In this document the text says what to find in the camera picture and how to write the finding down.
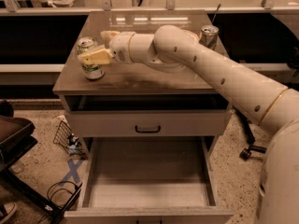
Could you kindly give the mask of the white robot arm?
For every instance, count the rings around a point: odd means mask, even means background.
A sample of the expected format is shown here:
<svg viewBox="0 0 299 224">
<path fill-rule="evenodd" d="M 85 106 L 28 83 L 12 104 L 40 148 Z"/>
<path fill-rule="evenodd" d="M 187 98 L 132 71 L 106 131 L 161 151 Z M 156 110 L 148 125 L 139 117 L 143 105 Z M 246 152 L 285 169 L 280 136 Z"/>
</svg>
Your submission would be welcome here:
<svg viewBox="0 0 299 224">
<path fill-rule="evenodd" d="M 182 65 L 237 110 L 273 134 L 261 172 L 254 224 L 299 224 L 299 91 L 265 77 L 199 43 L 173 25 L 153 34 L 103 31 L 109 44 L 79 54 L 83 64 L 143 63 L 157 70 Z"/>
</svg>

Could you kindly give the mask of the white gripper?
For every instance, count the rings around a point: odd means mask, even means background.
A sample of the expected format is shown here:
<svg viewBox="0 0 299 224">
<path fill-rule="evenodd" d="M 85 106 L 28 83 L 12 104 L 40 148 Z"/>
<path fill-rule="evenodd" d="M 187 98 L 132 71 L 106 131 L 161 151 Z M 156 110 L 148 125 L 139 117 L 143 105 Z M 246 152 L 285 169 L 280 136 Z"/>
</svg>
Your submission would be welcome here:
<svg viewBox="0 0 299 224">
<path fill-rule="evenodd" d="M 78 60 L 86 65 L 107 65 L 113 58 L 118 63 L 132 63 L 130 42 L 134 35 L 135 32 L 102 31 L 100 36 L 104 43 L 79 54 Z"/>
</svg>

